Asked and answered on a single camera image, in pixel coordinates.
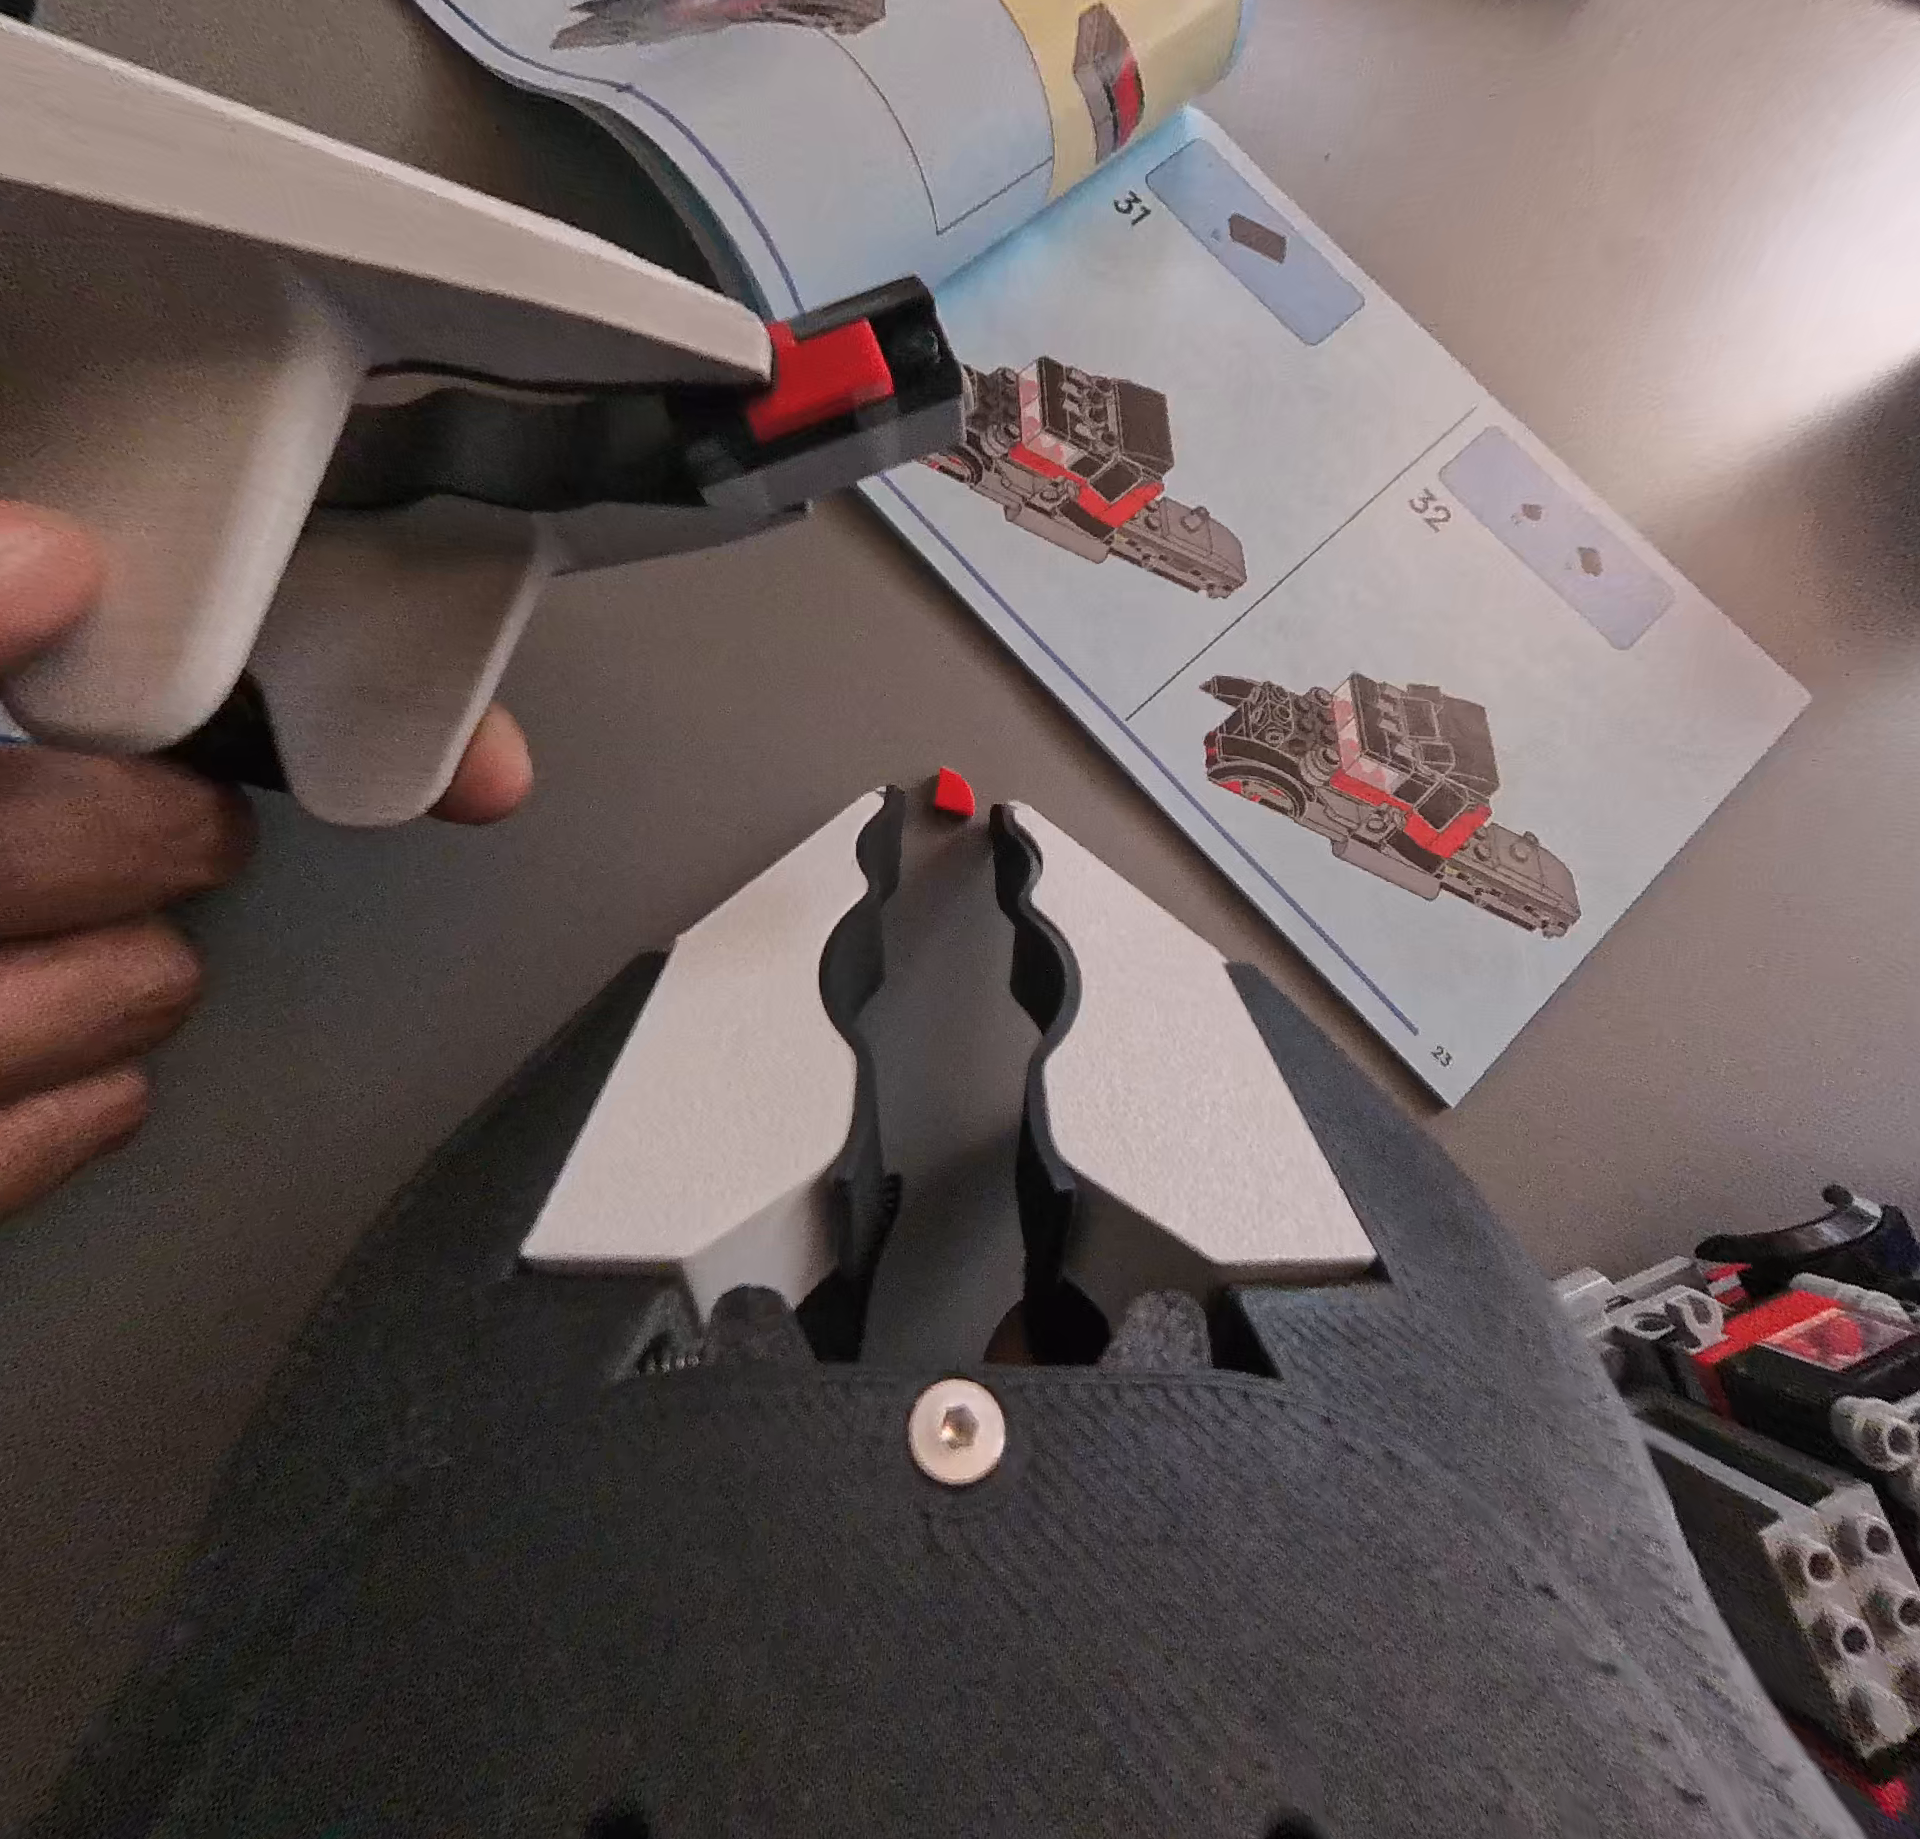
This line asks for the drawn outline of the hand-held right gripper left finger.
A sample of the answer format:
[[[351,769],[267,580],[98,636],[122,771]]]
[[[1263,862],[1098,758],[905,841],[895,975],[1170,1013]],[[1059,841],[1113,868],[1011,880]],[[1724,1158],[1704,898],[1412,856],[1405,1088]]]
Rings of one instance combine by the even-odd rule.
[[[864,1314],[891,1221],[860,1033],[882,980],[905,792],[857,795],[674,944],[520,1260],[755,1283]]]

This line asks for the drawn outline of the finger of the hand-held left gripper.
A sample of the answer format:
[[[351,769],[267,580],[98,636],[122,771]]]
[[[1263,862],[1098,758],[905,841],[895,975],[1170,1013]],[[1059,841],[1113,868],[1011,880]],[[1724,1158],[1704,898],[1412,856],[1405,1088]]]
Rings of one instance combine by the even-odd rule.
[[[5,498],[98,599],[5,708],[155,752],[222,705],[379,368],[760,386],[747,306],[572,225],[18,21],[3,27]]]
[[[723,546],[802,509],[723,509],[712,442],[751,387],[379,374],[252,640],[290,795],[351,827],[427,814],[555,580]]]

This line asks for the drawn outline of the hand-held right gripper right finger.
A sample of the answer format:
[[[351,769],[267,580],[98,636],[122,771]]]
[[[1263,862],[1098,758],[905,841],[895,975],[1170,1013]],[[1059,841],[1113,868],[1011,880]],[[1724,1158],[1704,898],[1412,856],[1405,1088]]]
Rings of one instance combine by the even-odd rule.
[[[1151,1293],[1317,1287],[1377,1260],[1231,962],[1025,801],[991,818],[1037,1029],[1016,1192],[1034,1321],[1116,1327]]]

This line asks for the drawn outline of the small grey red brick assembly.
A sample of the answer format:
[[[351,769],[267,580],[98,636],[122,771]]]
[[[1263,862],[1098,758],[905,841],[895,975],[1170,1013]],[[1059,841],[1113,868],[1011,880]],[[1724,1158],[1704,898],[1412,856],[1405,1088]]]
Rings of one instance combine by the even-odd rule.
[[[777,517],[962,440],[967,370],[921,279],[775,320],[768,337],[768,386],[683,412],[708,509]]]

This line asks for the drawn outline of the grey desk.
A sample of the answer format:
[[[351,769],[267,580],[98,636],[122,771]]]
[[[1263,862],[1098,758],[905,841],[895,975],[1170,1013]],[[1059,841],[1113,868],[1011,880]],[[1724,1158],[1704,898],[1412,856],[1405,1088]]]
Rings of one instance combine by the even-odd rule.
[[[501,825],[261,805],[114,1156],[5,1226],[5,1833],[396,1190],[612,973],[953,766],[1260,969],[1547,1275],[1916,1203],[1916,0],[1260,0],[1208,113],[1810,696],[1448,1110],[848,499],[566,579]]]

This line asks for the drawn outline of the person's left hand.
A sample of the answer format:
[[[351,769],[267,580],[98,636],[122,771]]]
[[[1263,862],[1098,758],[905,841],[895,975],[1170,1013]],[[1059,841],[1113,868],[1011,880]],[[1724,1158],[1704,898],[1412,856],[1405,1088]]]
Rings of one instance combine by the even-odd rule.
[[[169,912],[232,880],[252,805],[174,763],[3,749],[3,1212],[119,1148],[202,994]]]

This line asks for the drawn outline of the brick instruction booklet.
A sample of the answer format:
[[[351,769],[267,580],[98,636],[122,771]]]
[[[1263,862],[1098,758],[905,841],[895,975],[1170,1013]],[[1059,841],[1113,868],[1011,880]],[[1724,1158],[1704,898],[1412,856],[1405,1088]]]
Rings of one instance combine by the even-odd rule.
[[[1253,0],[411,0],[772,320],[919,277],[861,493],[1446,1104],[1804,690],[1192,105]]]

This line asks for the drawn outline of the toy brick vehicle model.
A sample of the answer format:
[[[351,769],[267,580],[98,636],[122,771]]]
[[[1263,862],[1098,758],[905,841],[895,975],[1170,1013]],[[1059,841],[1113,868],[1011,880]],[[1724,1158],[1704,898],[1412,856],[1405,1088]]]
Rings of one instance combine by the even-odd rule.
[[[1894,1205],[1553,1289],[1730,1635],[1868,1835],[1919,1819],[1919,1249]]]

